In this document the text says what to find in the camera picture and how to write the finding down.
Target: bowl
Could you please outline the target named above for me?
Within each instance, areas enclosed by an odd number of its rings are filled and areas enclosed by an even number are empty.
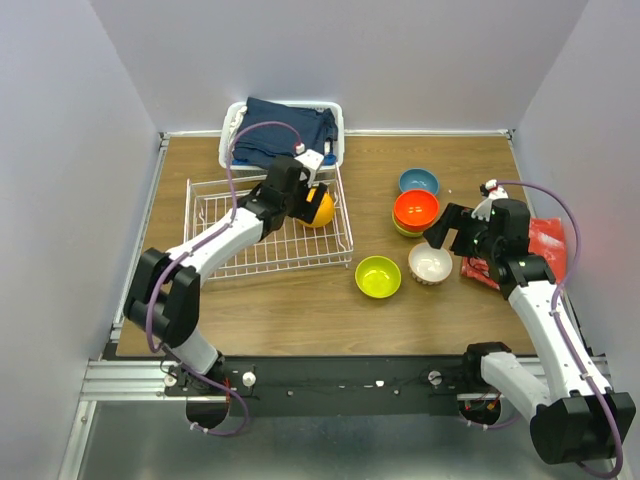
[[[398,180],[398,187],[401,192],[409,190],[426,190],[434,195],[440,191],[438,178],[429,170],[424,168],[410,168],[405,170]]]
[[[438,199],[426,190],[408,190],[393,205],[398,225],[414,233],[425,231],[436,219],[439,210]]]
[[[433,248],[428,243],[416,245],[409,252],[411,276],[425,285],[444,282],[453,270],[453,261],[448,251]]]
[[[400,288],[401,279],[400,269],[387,257],[367,257],[356,268],[358,288],[372,298],[390,297]]]
[[[398,221],[396,220],[396,216],[391,212],[391,220],[393,221],[393,226],[396,227],[396,230],[400,235],[404,235],[405,237],[410,238],[418,238],[422,236],[422,232],[410,232],[409,230],[405,230],[400,225],[398,225]]]

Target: red bag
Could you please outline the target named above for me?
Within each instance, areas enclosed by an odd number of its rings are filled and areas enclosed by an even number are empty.
[[[556,282],[560,282],[567,273],[567,245],[562,221],[559,218],[532,218],[529,223],[529,238],[529,251],[542,255],[551,266]],[[460,273],[499,289],[498,284],[489,278],[489,267],[484,260],[463,257]]]

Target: folded denim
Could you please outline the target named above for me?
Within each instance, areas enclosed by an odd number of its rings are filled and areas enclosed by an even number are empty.
[[[331,109],[322,112],[313,108],[287,107],[278,103],[266,102],[257,98],[247,99],[247,113],[238,131],[251,125],[266,121],[284,122],[294,127],[308,149],[324,154],[325,142],[333,142],[338,138],[338,127]],[[236,143],[233,151],[234,165],[253,165],[269,168],[276,155],[294,156],[296,135],[288,129],[278,126],[257,128]],[[333,155],[328,156],[328,164]]]

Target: wooden surface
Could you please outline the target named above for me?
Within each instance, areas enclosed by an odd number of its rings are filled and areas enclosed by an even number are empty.
[[[187,178],[221,179],[218,139],[173,138],[166,155],[144,249],[182,242]],[[460,259],[439,286],[415,282],[407,255],[422,241],[400,236],[390,215],[399,174],[424,167],[448,202],[475,206],[490,178],[517,178],[502,137],[350,137],[342,168],[355,252],[349,269],[328,266],[209,282],[202,290],[200,329],[225,354],[459,354],[469,343],[500,340],[533,353],[529,337],[501,295],[461,278]],[[523,198],[522,191],[510,191]],[[450,245],[452,232],[445,243]],[[391,257],[403,274],[385,300],[365,297],[353,274],[370,255]],[[147,355],[144,334],[126,322],[119,355]]]

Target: lime green bowl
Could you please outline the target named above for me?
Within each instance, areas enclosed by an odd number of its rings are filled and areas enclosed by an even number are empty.
[[[400,288],[400,269],[387,257],[367,257],[356,268],[356,283],[365,295],[387,298]]]
[[[398,225],[398,221],[396,220],[396,216],[391,212],[391,220],[393,221],[393,226],[396,227],[396,230],[400,235],[404,235],[405,237],[410,238],[418,238],[422,236],[422,232],[410,232],[409,230],[405,230],[400,225]]]

